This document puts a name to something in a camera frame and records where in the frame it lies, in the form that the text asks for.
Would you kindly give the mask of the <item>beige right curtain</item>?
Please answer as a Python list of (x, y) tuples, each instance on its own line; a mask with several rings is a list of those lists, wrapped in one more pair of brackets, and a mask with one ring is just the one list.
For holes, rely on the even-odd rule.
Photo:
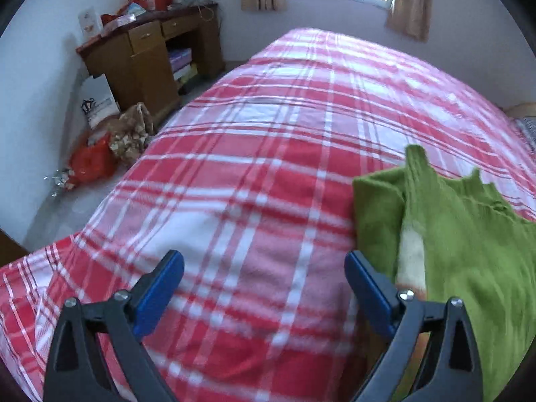
[(392, 0), (386, 26), (394, 32), (426, 43), (429, 38), (432, 0)]

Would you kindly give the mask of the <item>white card on desk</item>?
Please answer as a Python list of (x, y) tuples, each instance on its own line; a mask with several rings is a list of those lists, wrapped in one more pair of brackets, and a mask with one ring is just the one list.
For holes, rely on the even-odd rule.
[(78, 21), (84, 42), (100, 36), (102, 32), (101, 21), (93, 6), (80, 12)]

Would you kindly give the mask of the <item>cream wooden headboard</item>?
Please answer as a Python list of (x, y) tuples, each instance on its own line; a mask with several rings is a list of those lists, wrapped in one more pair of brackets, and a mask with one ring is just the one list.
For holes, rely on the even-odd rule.
[(504, 110), (505, 114), (509, 118), (513, 119), (522, 119), (525, 117), (535, 117), (536, 116), (536, 103), (528, 102), (514, 105), (512, 107), (506, 108)]

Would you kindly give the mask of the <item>stacked boxes in desk shelf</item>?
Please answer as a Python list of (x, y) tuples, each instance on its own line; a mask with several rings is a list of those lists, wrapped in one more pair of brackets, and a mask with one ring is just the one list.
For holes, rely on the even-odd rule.
[(198, 74), (197, 65), (193, 62), (192, 49), (178, 49), (168, 53), (175, 82), (187, 83)]

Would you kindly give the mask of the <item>grey patterned pillow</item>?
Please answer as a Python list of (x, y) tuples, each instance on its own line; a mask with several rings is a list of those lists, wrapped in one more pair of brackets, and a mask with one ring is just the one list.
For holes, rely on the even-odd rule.
[(536, 117), (525, 116), (522, 118), (515, 118), (514, 123), (526, 139), (532, 152), (536, 150)]

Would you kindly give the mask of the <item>green orange striped knit sweater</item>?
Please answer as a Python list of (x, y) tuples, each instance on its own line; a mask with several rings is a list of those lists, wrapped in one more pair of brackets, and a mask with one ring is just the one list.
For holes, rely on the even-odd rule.
[(410, 145), (398, 168), (352, 184), (357, 243), (419, 298), (459, 297), (481, 356), (483, 397), (500, 395), (535, 337), (535, 224), (479, 170), (447, 178)]

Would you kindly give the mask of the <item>white paper shopping bag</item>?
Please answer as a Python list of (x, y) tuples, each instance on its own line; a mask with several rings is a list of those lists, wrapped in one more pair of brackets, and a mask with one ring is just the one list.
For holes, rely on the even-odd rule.
[(105, 119), (120, 114), (105, 74), (90, 76), (83, 81), (78, 103), (91, 129), (95, 129)]

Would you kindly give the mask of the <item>brown patterned cloth bag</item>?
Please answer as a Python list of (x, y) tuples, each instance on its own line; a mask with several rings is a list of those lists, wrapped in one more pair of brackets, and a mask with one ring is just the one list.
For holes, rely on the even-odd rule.
[(115, 157), (132, 166), (144, 153), (156, 130), (152, 115), (144, 103), (131, 106), (107, 124), (108, 146)]

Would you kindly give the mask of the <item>red plaid bed sheet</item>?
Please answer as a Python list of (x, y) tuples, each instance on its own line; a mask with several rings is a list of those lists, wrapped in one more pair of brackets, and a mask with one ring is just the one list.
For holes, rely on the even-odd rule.
[(352, 179), (421, 145), (535, 216), (535, 160), (503, 112), (411, 55), (295, 29), (162, 129), (80, 233), (1, 270), (1, 358), (43, 393), (66, 298), (109, 298), (167, 251), (185, 276), (145, 345), (181, 401), (334, 401), (358, 375)]

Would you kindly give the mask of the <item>brown wooden desk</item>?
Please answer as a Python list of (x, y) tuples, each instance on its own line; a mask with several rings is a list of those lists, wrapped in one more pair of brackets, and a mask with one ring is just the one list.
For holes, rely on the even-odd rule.
[(161, 124), (181, 104), (169, 53), (192, 50), (197, 74), (213, 79), (225, 68), (220, 42), (219, 5), (199, 5), (149, 12), (76, 49), (88, 73), (105, 75), (122, 110), (144, 103)]

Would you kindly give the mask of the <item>red plastic bag on floor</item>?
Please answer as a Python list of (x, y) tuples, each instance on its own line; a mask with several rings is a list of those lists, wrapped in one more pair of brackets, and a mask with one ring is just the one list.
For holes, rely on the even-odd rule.
[(118, 161), (109, 146), (110, 133), (86, 138), (68, 161), (68, 185), (78, 187), (114, 175)]

